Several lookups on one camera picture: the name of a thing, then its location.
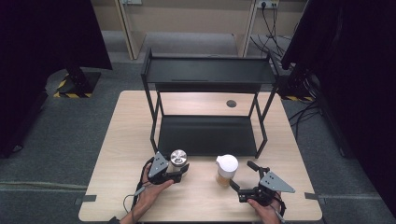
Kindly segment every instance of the wall outlet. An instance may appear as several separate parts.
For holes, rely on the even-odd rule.
[[[279,0],[263,0],[259,1],[257,8],[262,8],[263,2],[265,2],[265,9],[279,7]]]

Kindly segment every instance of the yellow black hazard stripe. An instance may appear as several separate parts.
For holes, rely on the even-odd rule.
[[[292,100],[292,101],[314,101],[315,99],[311,96],[282,96],[282,100]]]
[[[92,96],[91,92],[81,93],[81,92],[64,91],[63,88],[67,81],[70,82],[69,74],[66,74],[66,76],[64,76],[64,79],[59,84],[57,91],[55,92],[55,94],[53,94],[53,97],[90,98]]]

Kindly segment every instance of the shelf top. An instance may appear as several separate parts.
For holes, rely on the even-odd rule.
[[[149,59],[148,83],[273,84],[271,64],[265,59],[157,58]]]

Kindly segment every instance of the black shelf board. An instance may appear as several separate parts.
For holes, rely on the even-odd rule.
[[[264,59],[151,58],[147,83],[273,84],[274,72]]]
[[[252,156],[257,153],[249,117],[165,116],[158,149],[170,155],[183,149],[189,156]]]
[[[156,84],[155,88],[160,92],[234,92],[256,93],[260,91],[262,84],[213,84],[186,83],[186,84]]]

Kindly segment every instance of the black tripod base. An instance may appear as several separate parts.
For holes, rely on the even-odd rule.
[[[92,92],[95,89],[96,83],[101,76],[99,72],[84,72],[85,78],[89,85],[85,88],[77,87],[69,74],[66,74],[64,80],[58,87],[57,92],[53,95],[54,97],[66,97],[66,98],[89,98],[92,96]]]

